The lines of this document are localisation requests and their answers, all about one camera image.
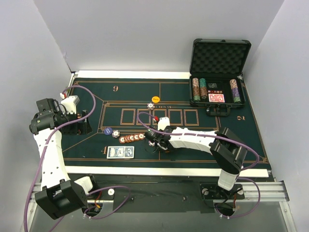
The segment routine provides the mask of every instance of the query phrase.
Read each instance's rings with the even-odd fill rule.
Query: blue poker chip
[[[107,128],[104,129],[104,134],[110,135],[111,133],[112,133],[112,128],[107,127]]]

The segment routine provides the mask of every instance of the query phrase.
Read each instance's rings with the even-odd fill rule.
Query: case handle
[[[211,112],[210,107],[208,107],[206,109],[206,114],[208,116],[220,116],[220,117],[227,117],[229,116],[231,113],[231,108],[227,107],[227,111],[226,112],[222,112],[221,109],[219,107],[216,107],[216,111]]]

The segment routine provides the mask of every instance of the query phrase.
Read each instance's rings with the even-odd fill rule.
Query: dark green felt
[[[104,128],[112,127],[114,130],[119,130],[121,136],[144,132],[144,127],[137,123],[138,110],[148,112],[147,103],[151,102],[153,96],[159,96],[161,101],[156,104],[156,116],[170,116],[172,125],[187,127],[195,131],[211,131],[220,126],[228,127],[260,155],[261,158],[256,168],[271,169],[261,144],[246,89],[244,90],[246,105],[243,108],[231,109],[230,116],[216,118],[207,116],[205,108],[189,105],[188,81],[76,78],[74,84],[84,86],[95,94],[97,106],[92,116],[89,117],[92,133],[80,136],[62,136],[65,164],[67,166],[98,167],[218,168],[212,155],[202,151],[179,149],[169,154],[164,152],[148,153],[145,148],[148,151],[153,151],[153,148],[149,147],[144,140],[124,144],[135,147],[134,159],[106,159],[105,147],[122,144],[111,135],[105,135]],[[88,93],[82,89],[74,89],[73,95],[78,95],[80,98],[78,111],[91,110],[92,100]],[[143,115],[141,119],[143,122],[155,126],[148,116]],[[248,152],[244,166],[254,160],[255,156]]]

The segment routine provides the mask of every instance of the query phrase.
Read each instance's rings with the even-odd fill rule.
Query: case lid
[[[193,42],[191,75],[235,77],[241,74],[251,43],[248,40],[204,40]]]

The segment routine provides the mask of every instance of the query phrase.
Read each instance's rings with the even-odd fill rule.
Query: gray floor
[[[249,211],[255,203],[238,203],[239,213]],[[112,204],[105,205],[110,212]],[[31,232],[47,232],[55,221],[39,207]],[[217,213],[115,213],[105,219],[83,219],[81,210],[65,216],[54,232],[287,232],[279,203],[260,203],[248,216],[220,219]]]

